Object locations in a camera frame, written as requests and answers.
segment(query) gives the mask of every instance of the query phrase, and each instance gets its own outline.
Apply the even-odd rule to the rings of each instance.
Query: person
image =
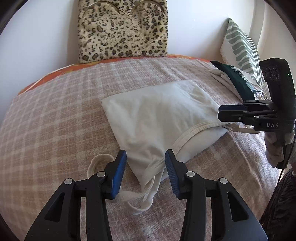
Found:
[[[285,135],[285,144],[294,140],[294,133]],[[266,158],[272,167],[284,160],[282,144],[275,133],[265,132]],[[292,149],[289,163],[292,168],[276,186],[272,197],[260,219],[269,241],[296,239],[296,148]]]

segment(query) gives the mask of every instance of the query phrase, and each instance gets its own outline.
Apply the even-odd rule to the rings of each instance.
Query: leopard print cushion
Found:
[[[165,56],[166,0],[79,0],[79,63],[135,56]]]

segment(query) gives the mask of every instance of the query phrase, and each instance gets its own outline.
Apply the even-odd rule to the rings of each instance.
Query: white wall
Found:
[[[225,20],[232,18],[247,34],[254,25],[254,0],[167,2],[171,54],[222,61]],[[78,0],[29,0],[7,24],[0,35],[0,123],[22,88],[77,62],[77,6]]]
[[[266,4],[266,22],[268,24],[266,25],[267,33],[263,40],[264,47],[262,48],[262,51],[259,52],[261,60],[269,58],[286,59],[291,74],[295,79],[296,42],[280,16],[268,4]]]

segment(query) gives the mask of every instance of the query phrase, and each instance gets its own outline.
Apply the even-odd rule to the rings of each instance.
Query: striped pillow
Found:
[[[249,73],[260,86],[263,86],[264,78],[259,66],[257,48],[251,38],[231,18],[228,19],[221,55],[227,64]]]

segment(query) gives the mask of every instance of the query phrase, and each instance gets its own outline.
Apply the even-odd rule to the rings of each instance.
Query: plaid blanket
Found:
[[[191,79],[218,104],[238,103],[228,89],[211,77],[209,70],[213,68],[210,63],[182,58],[128,59],[58,76],[15,97],[0,129],[0,213],[15,235],[24,240],[64,179],[86,179],[87,168],[97,154],[116,156],[119,146],[103,111],[102,99]],[[257,218],[278,177],[278,171],[265,158],[263,134],[228,132],[186,165],[204,178],[226,177]],[[129,167],[123,185],[125,190],[139,188]],[[107,203],[113,240],[179,240],[185,207],[186,201],[173,195],[169,180],[161,183],[152,207],[141,215],[131,215],[123,203]],[[81,220],[81,240],[86,240],[84,205]],[[207,240],[210,236],[208,209]]]

